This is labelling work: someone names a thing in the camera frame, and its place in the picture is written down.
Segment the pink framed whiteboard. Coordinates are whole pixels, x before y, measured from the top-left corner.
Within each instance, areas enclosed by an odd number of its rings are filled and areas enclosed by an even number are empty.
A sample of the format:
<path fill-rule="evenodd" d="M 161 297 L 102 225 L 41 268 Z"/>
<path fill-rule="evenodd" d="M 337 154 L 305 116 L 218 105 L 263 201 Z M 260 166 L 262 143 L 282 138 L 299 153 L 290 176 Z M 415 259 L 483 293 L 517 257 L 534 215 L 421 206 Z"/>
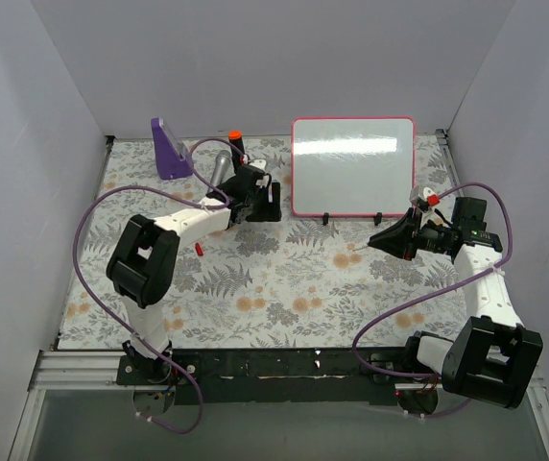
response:
<path fill-rule="evenodd" d="M 416 182 L 411 117 L 296 119 L 291 210 L 298 217 L 400 217 Z"/>

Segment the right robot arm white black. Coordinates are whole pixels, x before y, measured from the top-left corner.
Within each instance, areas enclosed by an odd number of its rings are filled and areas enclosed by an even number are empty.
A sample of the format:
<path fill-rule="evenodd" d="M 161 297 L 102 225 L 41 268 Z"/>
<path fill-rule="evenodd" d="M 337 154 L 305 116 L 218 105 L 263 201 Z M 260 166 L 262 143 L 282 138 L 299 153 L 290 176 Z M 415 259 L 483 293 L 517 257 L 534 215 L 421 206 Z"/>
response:
<path fill-rule="evenodd" d="M 501 241 L 484 221 L 486 201 L 457 198 L 451 220 L 443 225 L 428 217 L 437 201 L 436 195 L 415 199 L 398 222 L 368 243 L 404 260 L 419 251 L 447 255 L 465 282 L 467 319 L 461 331 L 453 340 L 415 333 L 401 358 L 402 372 L 417 382 L 436 373 L 449 393 L 516 408 L 541 355 L 542 338 L 525 328 L 514 311 L 497 265 Z"/>

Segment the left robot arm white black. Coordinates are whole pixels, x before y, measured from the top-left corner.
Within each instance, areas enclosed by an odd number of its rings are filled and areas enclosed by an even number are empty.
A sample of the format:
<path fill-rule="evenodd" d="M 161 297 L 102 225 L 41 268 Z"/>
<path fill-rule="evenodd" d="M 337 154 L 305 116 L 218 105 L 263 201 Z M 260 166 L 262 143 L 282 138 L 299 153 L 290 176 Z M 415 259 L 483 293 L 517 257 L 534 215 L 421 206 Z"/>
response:
<path fill-rule="evenodd" d="M 247 222 L 281 220 L 280 183 L 265 171 L 264 159 L 238 167 L 197 206 L 148 219 L 134 215 L 107 265 L 107 277 L 127 310 L 131 339 L 124 349 L 141 356 L 138 372 L 152 384 L 172 371 L 161 300 L 168 292 L 178 252 L 215 231 Z"/>

